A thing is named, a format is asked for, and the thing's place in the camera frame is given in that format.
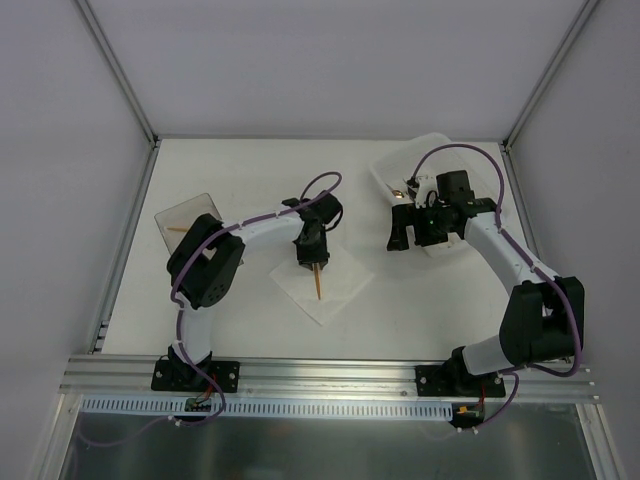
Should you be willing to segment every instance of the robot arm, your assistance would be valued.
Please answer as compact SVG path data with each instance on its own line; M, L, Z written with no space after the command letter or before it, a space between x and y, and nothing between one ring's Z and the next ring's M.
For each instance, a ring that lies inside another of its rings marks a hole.
M554 279L571 304L582 345L584 289L573 277L561 278L517 240L518 252L496 225L496 204L476 199L465 171L439 175L433 203L413 202L392 207L393 227L387 250L409 248L406 228L412 226L420 246L446 242L457 233L474 247L494 270L507 292L509 303L498 335L459 347L439 371L437 381L460 394L468 394L478 377L501 370L574 355L567 312L555 290L527 265L524 253L547 277ZM409 196L420 197L416 184Z
M300 266L311 269L313 265L318 265L323 268L328 263L326 225L341 214L342 205L330 193L323 194L322 198L293 213L291 209L299 207L301 201L295 198L284 200L279 211L287 211L289 214L269 215L272 218L225 232L197 257L178 286L177 296L184 304L180 340L183 348L178 348L178 340L174 340L169 347L167 359L156 362L152 389L204 389L203 385L207 381L189 366L182 351L200 369L209 370L212 327L210 307L228 293L244 255L293 242ZM210 214L196 219L167 263L172 286L194 252L216 232L228 226Z

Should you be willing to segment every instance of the wooden stick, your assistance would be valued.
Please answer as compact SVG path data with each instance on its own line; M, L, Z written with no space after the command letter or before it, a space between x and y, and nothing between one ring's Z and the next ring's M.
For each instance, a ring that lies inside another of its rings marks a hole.
M322 288L320 287L320 264L313 264L313 276L316 278L316 293L318 294L318 300L322 300Z

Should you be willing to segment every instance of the white tabletop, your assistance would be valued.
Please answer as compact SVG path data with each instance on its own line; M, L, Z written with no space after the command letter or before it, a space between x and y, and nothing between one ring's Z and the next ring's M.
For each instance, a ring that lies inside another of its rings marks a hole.
M339 170L335 192L345 209L329 233L375 274L373 280L324 327L309 318L269 277L291 245L245 258L229 294L216 306L214 355L330 359L444 359L460 345L494 335L507 293L471 248L428 257L422 249L387 252L391 211L369 173L369 162L397 141L164 140L149 185L103 353L162 355L175 332L169 300L169 253L154 215L209 193L223 219L263 213L300 195L317 174ZM495 143L475 143L503 166ZM497 191L491 165L474 152L460 154ZM522 237L510 188L505 222Z

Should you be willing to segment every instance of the gray wall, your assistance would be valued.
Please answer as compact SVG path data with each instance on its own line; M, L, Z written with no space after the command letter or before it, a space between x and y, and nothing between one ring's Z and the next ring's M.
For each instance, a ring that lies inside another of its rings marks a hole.
M582 0L92 0L160 134L504 138Z
M147 148L70 1L0 6L0 478L27 478Z
M515 149L544 257L585 283L586 358L630 477L640 471L638 25L637 0L602 2Z

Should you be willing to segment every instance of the black bracket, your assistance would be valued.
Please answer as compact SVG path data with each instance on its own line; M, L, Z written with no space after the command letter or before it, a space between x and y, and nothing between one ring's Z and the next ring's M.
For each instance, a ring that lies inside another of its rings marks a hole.
M198 368L205 371L225 393L236 393L240 380L240 363L226 360L202 360ZM151 378L151 390L156 392L204 392L209 383L169 348L166 357L156 361Z
M440 365L416 365L416 389L419 397L481 397L484 386L486 398L503 398L506 396L504 381L495 373L475 377L465 381L464 386L447 382L438 375L442 371Z

